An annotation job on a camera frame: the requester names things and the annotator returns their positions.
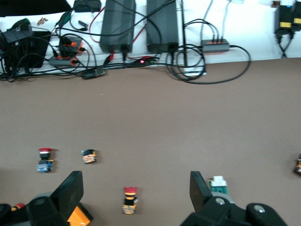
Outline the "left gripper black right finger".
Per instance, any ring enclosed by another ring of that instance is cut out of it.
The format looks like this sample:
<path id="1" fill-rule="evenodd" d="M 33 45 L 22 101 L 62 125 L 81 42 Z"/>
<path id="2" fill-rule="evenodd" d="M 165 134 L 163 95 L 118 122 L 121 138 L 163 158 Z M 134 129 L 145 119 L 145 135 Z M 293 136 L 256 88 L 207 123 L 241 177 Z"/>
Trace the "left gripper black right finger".
<path id="1" fill-rule="evenodd" d="M 250 203 L 238 207 L 227 194 L 212 193 L 198 171 L 190 172 L 190 199 L 195 212 L 182 226 L 286 226 L 270 206 Z"/>

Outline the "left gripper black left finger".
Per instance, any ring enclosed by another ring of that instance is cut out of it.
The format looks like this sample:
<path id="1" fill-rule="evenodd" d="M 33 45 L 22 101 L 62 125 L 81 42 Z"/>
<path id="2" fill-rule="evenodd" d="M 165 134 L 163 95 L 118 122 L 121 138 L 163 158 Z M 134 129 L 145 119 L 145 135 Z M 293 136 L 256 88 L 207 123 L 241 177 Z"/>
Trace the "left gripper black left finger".
<path id="1" fill-rule="evenodd" d="M 83 197 L 81 171 L 73 171 L 50 195 L 40 195 L 15 211 L 0 205 L 2 226 L 68 226 L 68 219 Z"/>

